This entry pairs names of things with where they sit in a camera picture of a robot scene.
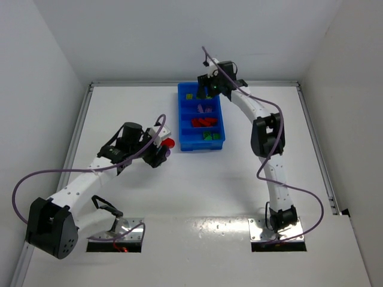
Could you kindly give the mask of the green lego brick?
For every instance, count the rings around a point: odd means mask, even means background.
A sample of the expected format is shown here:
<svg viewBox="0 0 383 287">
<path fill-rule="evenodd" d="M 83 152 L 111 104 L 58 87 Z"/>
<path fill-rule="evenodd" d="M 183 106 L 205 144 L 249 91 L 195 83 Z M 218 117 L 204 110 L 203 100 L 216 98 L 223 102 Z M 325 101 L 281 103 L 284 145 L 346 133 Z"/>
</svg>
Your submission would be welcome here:
<svg viewBox="0 0 383 287">
<path fill-rule="evenodd" d="M 203 132 L 203 139 L 206 141 L 211 141 L 212 140 L 212 134 L 209 131 Z"/>
</svg>

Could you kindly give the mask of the red round lego brick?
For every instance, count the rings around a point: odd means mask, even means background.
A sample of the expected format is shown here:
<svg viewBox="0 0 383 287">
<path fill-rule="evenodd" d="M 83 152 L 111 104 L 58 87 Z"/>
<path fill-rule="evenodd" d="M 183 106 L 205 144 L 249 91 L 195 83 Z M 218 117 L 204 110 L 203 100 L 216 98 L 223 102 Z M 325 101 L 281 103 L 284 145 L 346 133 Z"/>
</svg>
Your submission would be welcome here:
<svg viewBox="0 0 383 287">
<path fill-rule="evenodd" d="M 162 142 L 162 145 L 172 149 L 175 146 L 175 141 L 171 138 L 167 138 Z"/>
</svg>

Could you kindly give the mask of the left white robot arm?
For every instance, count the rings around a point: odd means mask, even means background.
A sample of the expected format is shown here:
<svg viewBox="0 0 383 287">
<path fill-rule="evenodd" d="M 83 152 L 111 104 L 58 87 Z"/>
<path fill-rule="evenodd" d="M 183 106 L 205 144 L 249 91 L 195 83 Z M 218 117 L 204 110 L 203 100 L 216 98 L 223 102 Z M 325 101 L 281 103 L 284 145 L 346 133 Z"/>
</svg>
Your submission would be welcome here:
<svg viewBox="0 0 383 287">
<path fill-rule="evenodd" d="M 143 129 L 140 124 L 126 122 L 103 145 L 88 168 L 47 199 L 38 197 L 29 209 L 25 240 L 30 245 L 54 256 L 66 258 L 80 237 L 93 237 L 105 230 L 115 231 L 123 212 L 98 196 L 136 159 L 153 168 L 167 160 L 170 147 L 165 143 L 171 131 L 156 122 Z"/>
</svg>

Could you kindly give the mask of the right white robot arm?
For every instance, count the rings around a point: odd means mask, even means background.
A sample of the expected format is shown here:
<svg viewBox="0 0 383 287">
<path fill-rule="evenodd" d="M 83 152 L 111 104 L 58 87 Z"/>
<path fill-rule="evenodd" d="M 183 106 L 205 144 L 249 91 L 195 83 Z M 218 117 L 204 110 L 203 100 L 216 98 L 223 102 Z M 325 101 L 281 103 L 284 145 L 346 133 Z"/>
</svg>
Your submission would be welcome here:
<svg viewBox="0 0 383 287">
<path fill-rule="evenodd" d="M 267 182 L 269 190 L 269 228 L 278 232 L 297 223 L 297 212 L 289 195 L 283 157 L 285 147 L 284 118 L 281 112 L 270 112 L 264 104 L 272 102 L 259 99 L 250 93 L 248 84 L 236 78 L 234 63 L 205 60 L 207 73 L 197 78 L 197 96 L 226 96 L 252 124 L 250 145 L 259 158 L 261 167 L 257 177 Z"/>
</svg>

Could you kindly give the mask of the purple base lego brick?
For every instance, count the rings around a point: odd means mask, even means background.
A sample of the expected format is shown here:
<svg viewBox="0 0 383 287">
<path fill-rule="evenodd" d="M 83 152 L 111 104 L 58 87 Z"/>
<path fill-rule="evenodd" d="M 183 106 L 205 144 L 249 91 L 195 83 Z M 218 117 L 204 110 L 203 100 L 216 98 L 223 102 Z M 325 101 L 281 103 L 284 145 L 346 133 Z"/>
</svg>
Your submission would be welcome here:
<svg viewBox="0 0 383 287">
<path fill-rule="evenodd" d="M 205 112 L 201 104 L 198 104 L 197 111 L 198 111 L 198 113 L 204 113 Z"/>
</svg>

